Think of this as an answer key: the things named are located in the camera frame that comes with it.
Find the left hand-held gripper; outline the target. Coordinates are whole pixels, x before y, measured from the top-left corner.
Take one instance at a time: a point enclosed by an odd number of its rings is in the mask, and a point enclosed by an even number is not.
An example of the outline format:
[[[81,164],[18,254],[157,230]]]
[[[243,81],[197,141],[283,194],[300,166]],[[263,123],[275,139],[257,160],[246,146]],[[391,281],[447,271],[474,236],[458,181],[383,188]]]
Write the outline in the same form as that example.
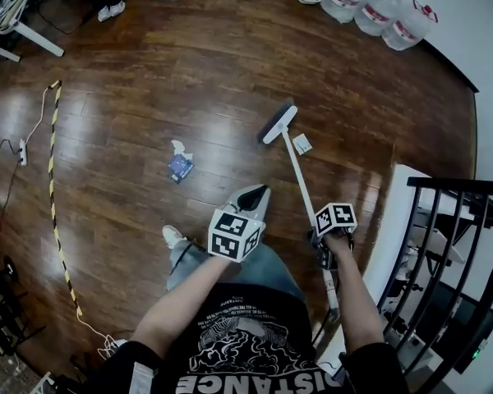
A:
[[[260,243],[271,189],[264,184],[233,192],[214,211],[208,230],[207,251],[233,262],[242,262]]]

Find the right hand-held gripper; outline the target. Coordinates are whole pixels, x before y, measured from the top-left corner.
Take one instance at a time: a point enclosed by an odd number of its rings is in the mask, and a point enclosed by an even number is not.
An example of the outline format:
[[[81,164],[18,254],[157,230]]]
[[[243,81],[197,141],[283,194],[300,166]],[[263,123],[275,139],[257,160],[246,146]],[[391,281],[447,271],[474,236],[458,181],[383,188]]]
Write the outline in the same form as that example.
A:
[[[353,232],[357,228],[357,219],[352,204],[328,203],[315,214],[315,226],[310,231],[310,242],[316,250],[316,257],[321,268],[335,270],[334,254],[325,243],[325,235],[333,233],[348,243],[348,248],[353,250]]]

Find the blue packet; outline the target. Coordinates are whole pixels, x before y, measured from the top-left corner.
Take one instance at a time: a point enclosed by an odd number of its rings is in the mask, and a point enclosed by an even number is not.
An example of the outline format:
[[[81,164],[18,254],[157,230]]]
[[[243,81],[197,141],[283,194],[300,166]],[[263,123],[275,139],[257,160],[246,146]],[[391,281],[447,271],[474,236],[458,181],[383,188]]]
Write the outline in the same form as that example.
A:
[[[182,153],[176,154],[168,165],[170,177],[177,184],[186,178],[193,167],[193,162]]]

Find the white broom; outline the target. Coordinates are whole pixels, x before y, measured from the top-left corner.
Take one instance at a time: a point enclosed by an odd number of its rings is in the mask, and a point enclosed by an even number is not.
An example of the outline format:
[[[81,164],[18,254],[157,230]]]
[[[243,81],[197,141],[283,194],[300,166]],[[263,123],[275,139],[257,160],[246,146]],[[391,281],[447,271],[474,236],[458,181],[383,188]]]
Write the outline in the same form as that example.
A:
[[[327,247],[326,243],[323,242],[324,235],[336,226],[336,221],[333,219],[332,208],[328,204],[318,214],[314,212],[314,209],[312,207],[311,197],[309,196],[306,182],[302,175],[302,170],[299,166],[293,143],[288,134],[288,127],[296,114],[297,107],[294,105],[292,100],[288,100],[262,127],[257,135],[257,139],[263,144],[270,144],[277,137],[283,137],[291,160],[291,164],[293,165],[295,176],[297,178],[297,183],[302,194],[306,213],[311,224],[311,244],[316,249],[317,258],[322,269],[326,294],[329,302],[329,314],[333,317],[333,319],[338,319],[339,303],[332,273],[334,256]]]

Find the person's left forearm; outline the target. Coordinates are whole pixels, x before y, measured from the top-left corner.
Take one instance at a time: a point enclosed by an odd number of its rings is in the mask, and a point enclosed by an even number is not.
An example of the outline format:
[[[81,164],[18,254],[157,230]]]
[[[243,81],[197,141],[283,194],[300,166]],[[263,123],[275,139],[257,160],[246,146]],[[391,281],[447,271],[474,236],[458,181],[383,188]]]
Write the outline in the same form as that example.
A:
[[[231,262],[211,257],[153,305],[131,336],[164,358],[198,313],[208,294]]]

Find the person's right forearm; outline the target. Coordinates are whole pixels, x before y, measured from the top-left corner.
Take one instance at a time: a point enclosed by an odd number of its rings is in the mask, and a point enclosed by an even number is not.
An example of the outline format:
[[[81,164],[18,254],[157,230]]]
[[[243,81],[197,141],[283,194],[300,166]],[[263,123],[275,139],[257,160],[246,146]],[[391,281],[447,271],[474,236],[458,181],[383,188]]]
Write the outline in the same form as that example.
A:
[[[347,355],[363,346],[383,343],[382,321],[348,243],[327,234],[324,238],[338,265],[339,310]]]

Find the person's blue jeans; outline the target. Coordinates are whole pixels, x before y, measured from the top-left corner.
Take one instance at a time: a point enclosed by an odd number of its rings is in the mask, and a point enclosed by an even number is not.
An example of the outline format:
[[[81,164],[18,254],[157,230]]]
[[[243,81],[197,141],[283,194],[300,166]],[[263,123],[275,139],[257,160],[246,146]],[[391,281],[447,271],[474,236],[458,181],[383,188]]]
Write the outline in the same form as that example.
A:
[[[167,290],[184,282],[210,256],[200,245],[191,241],[178,242],[170,253],[173,266]],[[222,283],[263,286],[305,301],[306,297],[283,260],[267,245],[260,243],[241,263],[234,263],[219,280]]]

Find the person's white left shoe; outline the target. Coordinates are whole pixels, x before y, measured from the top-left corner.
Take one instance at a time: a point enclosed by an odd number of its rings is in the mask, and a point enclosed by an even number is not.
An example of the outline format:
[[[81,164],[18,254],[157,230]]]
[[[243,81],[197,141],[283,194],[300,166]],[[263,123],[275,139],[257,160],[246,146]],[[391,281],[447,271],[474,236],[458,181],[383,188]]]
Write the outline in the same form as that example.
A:
[[[177,228],[171,225],[163,226],[162,236],[166,246],[171,250],[173,250],[178,243],[186,240],[186,237]]]

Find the black stair railing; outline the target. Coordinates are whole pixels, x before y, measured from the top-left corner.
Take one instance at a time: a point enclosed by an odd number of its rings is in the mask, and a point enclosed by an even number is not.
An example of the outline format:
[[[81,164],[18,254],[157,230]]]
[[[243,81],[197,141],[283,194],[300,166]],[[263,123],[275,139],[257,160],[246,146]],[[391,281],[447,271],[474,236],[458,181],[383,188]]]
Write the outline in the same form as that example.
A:
[[[396,179],[366,278],[415,394],[465,371],[493,331],[493,181]]]

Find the person's black printed t-shirt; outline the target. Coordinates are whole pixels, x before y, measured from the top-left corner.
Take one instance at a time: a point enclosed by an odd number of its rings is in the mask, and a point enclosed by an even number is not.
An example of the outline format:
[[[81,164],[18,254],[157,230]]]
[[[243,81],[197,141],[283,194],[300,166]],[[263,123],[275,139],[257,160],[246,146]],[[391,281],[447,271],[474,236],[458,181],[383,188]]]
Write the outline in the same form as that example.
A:
[[[161,359],[137,341],[88,378],[84,394],[130,394],[135,364],[151,372],[145,394],[408,394],[394,348],[374,343],[345,361],[339,383],[314,362],[311,325],[298,298],[263,286],[220,283]]]

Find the white leg office desk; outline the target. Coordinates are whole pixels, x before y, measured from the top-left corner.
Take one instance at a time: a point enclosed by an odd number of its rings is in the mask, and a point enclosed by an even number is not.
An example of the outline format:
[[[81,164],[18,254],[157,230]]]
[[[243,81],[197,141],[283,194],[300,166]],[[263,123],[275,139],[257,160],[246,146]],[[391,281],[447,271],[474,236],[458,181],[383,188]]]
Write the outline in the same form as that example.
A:
[[[62,57],[64,55],[64,50],[62,48],[58,47],[56,44],[49,41],[44,36],[35,32],[30,27],[28,27],[27,25],[23,24],[20,21],[13,21],[11,25],[6,30],[4,30],[4,33],[7,34],[11,31],[21,34],[25,38],[39,45],[41,48],[45,49],[46,51],[50,52],[56,57]],[[21,59],[16,54],[11,53],[4,48],[0,48],[0,56],[5,57],[6,59],[11,60],[13,62],[19,62]]]

